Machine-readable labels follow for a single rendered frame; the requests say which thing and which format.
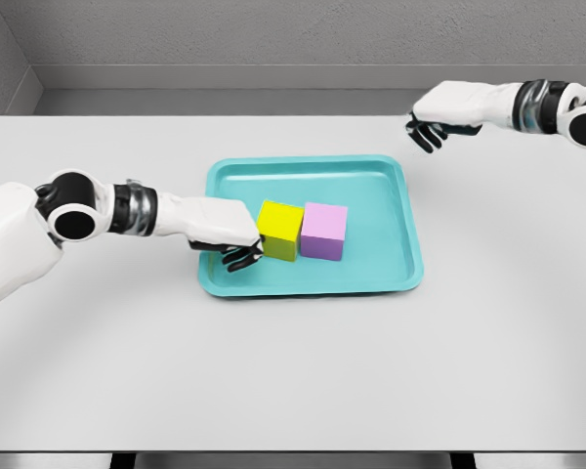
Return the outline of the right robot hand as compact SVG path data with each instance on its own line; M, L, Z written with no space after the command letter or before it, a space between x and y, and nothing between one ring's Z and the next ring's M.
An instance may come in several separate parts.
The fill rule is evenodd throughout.
M483 123L481 99L487 86L443 81L413 106L405 130L425 153L441 149L450 135L476 136Z

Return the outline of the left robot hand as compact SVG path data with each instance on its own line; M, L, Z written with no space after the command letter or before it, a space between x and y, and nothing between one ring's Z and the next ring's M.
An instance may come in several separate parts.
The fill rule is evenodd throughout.
M229 273L248 268L263 257L263 237L242 201L188 197L182 200L182 208L190 248L219 252Z

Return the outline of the yellow cube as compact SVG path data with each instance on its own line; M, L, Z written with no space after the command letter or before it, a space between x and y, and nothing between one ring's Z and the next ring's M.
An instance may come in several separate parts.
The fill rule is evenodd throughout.
M265 200L261 207L257 228L264 238L264 255L282 261L297 258L304 209Z

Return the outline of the pink cube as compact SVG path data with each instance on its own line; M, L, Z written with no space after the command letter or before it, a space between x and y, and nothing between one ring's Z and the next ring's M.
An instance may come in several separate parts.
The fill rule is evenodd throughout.
M301 229L304 257L340 261L346 239L348 208L307 202Z

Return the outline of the teal tray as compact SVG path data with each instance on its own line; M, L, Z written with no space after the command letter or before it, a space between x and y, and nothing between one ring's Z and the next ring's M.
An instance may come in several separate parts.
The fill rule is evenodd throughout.
M229 273L222 256L203 252L198 279L219 297L402 292L424 275L418 235L400 165L385 155L231 158L215 163L206 179L209 196L239 199L253 216L264 201L305 202L348 209L339 261L264 257Z

